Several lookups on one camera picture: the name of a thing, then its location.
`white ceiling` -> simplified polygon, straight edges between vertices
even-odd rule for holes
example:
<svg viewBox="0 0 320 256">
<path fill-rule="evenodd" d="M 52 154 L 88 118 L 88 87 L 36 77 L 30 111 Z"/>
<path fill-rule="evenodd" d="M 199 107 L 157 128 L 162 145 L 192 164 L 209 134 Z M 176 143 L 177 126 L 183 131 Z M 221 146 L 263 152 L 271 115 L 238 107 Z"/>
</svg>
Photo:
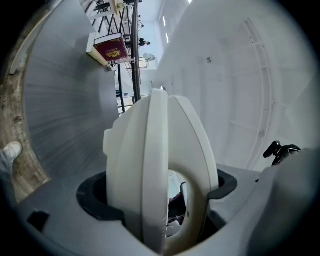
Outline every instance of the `white ceiling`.
<svg viewBox="0 0 320 256">
<path fill-rule="evenodd" d="M 319 143 L 319 67 L 288 20 L 256 0 L 197 0 L 170 37 L 153 84 L 190 100 L 219 164 L 262 171 L 274 140 Z"/>
</svg>

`white sneaker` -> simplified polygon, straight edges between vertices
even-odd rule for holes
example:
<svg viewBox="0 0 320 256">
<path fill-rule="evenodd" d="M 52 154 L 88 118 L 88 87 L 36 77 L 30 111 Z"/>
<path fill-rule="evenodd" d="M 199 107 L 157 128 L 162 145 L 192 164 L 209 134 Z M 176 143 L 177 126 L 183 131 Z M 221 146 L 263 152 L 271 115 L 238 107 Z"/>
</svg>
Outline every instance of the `white sneaker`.
<svg viewBox="0 0 320 256">
<path fill-rule="evenodd" d="M 10 157 L 11 161 L 14 161 L 22 152 L 22 145 L 20 142 L 11 142 L 3 149 Z"/>
</svg>

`metal pole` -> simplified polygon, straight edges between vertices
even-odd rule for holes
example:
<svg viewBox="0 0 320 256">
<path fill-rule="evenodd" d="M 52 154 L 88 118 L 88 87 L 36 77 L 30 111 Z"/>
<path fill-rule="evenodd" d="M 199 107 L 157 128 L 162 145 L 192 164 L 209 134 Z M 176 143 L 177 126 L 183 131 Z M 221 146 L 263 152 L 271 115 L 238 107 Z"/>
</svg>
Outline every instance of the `metal pole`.
<svg viewBox="0 0 320 256">
<path fill-rule="evenodd" d="M 119 91 L 120 91 L 120 100 L 121 100 L 122 113 L 125 113 L 126 109 L 125 109 L 125 103 L 124 103 L 124 95 L 122 93 L 122 80 L 121 80 L 120 64 L 118 64 L 118 79 L 119 79 Z"/>
</svg>

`shoe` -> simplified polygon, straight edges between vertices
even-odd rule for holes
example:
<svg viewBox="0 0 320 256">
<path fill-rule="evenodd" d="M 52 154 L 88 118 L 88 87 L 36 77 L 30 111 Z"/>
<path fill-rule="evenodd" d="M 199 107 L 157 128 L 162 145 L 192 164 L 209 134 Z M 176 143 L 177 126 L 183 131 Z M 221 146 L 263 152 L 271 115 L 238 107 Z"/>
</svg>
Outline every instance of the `shoe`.
<svg viewBox="0 0 320 256">
<path fill-rule="evenodd" d="M 22 152 L 22 145 L 18 141 L 11 142 L 8 145 L 6 145 L 3 151 L 13 162 L 18 156 L 20 156 Z"/>
</svg>

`person's leg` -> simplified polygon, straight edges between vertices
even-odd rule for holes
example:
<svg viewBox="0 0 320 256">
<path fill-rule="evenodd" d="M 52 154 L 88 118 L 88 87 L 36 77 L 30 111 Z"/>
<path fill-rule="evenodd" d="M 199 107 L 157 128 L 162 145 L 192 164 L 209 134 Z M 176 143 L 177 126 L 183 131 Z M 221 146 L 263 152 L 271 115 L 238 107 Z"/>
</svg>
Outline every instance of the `person's leg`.
<svg viewBox="0 0 320 256">
<path fill-rule="evenodd" d="M 9 143 L 3 150 L 0 150 L 0 186 L 11 207 L 17 205 L 12 184 L 13 161 L 21 154 L 21 151 L 22 146 L 17 141 Z"/>
</svg>

